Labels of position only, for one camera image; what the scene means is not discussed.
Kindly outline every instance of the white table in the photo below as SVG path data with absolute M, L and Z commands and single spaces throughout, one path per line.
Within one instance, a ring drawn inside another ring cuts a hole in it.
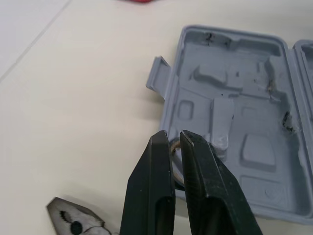
M 162 99 L 145 87 L 153 58 L 173 63 L 183 26 L 313 39 L 311 0 L 74 0 L 0 82 L 1 233 L 54 235 L 59 196 L 119 230 L 126 185 Z M 178 200 L 175 234 L 190 234 Z M 265 235 L 313 227 L 259 219 Z

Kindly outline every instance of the open tool case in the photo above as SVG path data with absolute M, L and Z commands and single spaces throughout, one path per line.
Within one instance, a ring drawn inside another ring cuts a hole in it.
M 157 57 L 147 87 L 165 99 L 160 130 L 210 142 L 256 215 L 313 224 L 313 41 L 288 49 L 277 37 L 188 26 L 173 68 Z M 183 181 L 179 151 L 173 170 Z

